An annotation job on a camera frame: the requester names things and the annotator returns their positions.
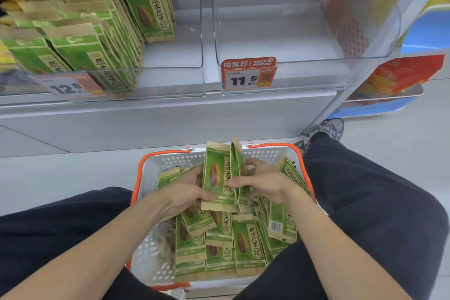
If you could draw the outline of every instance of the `price label 12.8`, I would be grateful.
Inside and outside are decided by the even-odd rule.
[[[222,87],[225,90],[270,87],[277,71],[275,65],[275,57],[224,60]]]
[[[32,76],[32,78],[60,98],[90,98],[106,95],[87,73]]]

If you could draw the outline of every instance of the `forearm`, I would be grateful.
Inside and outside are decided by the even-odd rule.
[[[399,284],[349,238],[300,188],[286,207],[330,300],[411,300]]]
[[[156,225],[165,206],[155,193],[32,274],[1,300],[101,299]]]

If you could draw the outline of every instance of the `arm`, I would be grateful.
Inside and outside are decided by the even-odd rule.
[[[102,229],[50,261],[1,300],[99,300],[158,221],[175,216],[198,198],[216,195],[194,185],[200,168],[129,207]],[[192,184],[183,183],[193,179]]]
[[[255,175],[228,184],[251,185],[257,194],[286,206],[330,300],[412,300],[297,184],[263,161],[248,159],[247,164],[256,167]]]

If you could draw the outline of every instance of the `white shopping basket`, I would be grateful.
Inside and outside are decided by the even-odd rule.
[[[278,157],[284,154],[292,161],[298,172],[303,176],[308,188],[312,189],[311,181],[305,170],[300,150],[292,144],[287,143],[267,143],[262,145],[251,145],[242,147],[245,158],[258,158],[266,161],[270,165],[278,162]],[[205,160],[206,148],[186,148],[186,150],[165,150],[161,152],[149,153],[139,162],[138,177],[131,205],[139,199],[155,190],[158,186],[158,174],[172,169],[176,166],[191,167],[203,164]],[[234,277],[219,280],[193,281],[184,283],[174,283],[175,271],[169,259],[161,257],[157,250],[156,242],[152,239],[154,231],[144,239],[138,249],[133,253],[132,258],[127,263],[127,268],[144,284],[159,291],[167,291],[175,288],[212,288],[221,286],[245,286],[250,284],[257,276]]]

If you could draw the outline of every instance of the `shoe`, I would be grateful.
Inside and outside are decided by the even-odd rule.
[[[313,128],[312,132],[308,134],[306,139],[297,142],[295,146],[300,148],[302,153],[305,153],[311,145],[312,136],[317,133],[325,133],[330,138],[340,141],[342,134],[344,133],[344,120],[338,118],[323,121],[320,125]]]

